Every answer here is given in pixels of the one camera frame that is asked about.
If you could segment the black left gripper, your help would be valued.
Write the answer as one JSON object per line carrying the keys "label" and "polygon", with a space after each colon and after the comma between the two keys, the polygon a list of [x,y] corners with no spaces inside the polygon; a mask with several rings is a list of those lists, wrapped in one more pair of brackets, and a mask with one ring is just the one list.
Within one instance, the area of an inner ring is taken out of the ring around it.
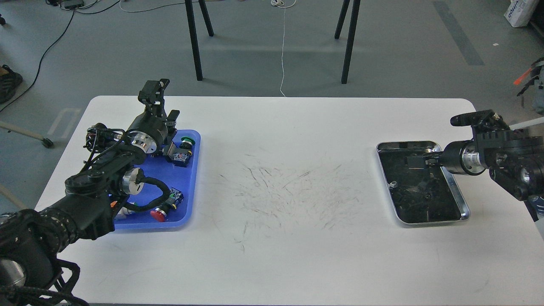
{"label": "black left gripper", "polygon": [[144,105],[144,112],[137,116],[127,132],[131,145],[144,153],[157,153],[169,145],[177,133],[176,120],[179,110],[171,110],[166,116],[164,91],[169,78],[147,81],[138,93],[138,101]]}

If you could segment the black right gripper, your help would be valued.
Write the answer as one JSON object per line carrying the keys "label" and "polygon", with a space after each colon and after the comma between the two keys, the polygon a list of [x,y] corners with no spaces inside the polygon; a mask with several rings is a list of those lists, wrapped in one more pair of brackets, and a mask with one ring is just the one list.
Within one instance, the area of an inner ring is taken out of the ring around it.
{"label": "black right gripper", "polygon": [[472,141],[456,141],[445,147],[440,158],[438,156],[408,156],[407,167],[409,169],[428,169],[441,165],[453,174],[475,176],[474,156]]}

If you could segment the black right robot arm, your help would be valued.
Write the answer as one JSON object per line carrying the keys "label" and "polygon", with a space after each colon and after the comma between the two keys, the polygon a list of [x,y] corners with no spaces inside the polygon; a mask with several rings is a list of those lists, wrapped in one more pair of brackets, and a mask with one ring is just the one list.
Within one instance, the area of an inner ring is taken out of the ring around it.
{"label": "black right robot arm", "polygon": [[528,128],[511,129],[493,110],[453,116],[450,124],[469,126],[472,138],[451,142],[443,151],[406,157],[410,169],[443,167],[451,174],[490,178],[519,201],[544,193],[543,137]]}

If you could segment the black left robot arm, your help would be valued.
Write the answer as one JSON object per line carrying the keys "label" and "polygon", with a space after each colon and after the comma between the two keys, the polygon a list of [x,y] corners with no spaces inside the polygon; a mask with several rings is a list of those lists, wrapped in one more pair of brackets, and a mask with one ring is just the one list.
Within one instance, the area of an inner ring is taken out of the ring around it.
{"label": "black left robot arm", "polygon": [[82,170],[66,179],[65,196],[37,212],[23,209],[1,215],[2,306],[73,306],[88,303],[72,294],[77,264],[58,259],[68,245],[95,240],[114,231],[124,207],[134,212],[167,201],[169,188],[147,177],[138,165],[172,141],[178,110],[164,110],[169,79],[147,81],[138,94],[144,112],[128,128],[96,124],[87,131],[90,151]]}

